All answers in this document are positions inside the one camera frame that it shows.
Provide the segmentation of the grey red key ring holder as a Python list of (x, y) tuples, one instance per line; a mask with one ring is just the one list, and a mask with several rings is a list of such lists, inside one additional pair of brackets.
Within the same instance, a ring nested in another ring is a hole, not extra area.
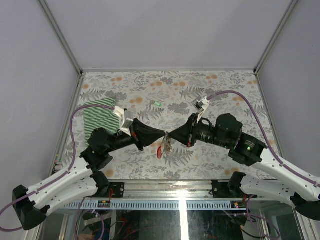
[(168, 155), (172, 151), (172, 139), (169, 136), (169, 133), (166, 132), (165, 136), (157, 149), (157, 158), (161, 159), (164, 154)]

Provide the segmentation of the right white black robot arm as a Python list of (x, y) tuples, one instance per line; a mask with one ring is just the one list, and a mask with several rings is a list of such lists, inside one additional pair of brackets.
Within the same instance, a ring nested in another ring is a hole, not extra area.
[(233, 197), (257, 195), (285, 203), (301, 215), (320, 219), (320, 179), (295, 166), (257, 138), (242, 132), (242, 123), (227, 113), (220, 115), (215, 126), (208, 119), (192, 114), (187, 123), (169, 133), (169, 137), (192, 147), (197, 141), (225, 148), (233, 161), (260, 170), (274, 180), (259, 180), (236, 172), (228, 182)]

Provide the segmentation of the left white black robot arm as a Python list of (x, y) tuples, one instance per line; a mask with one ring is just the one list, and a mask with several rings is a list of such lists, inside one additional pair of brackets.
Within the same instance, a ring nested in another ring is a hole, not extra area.
[(31, 230), (60, 207), (86, 197), (105, 197), (110, 183), (102, 173), (113, 157), (111, 152), (134, 145), (139, 151), (164, 137), (163, 130), (134, 119), (129, 134), (110, 133), (100, 127), (88, 139), (88, 147), (49, 178), (30, 187), (17, 186), (12, 192), (13, 208), (25, 231)]

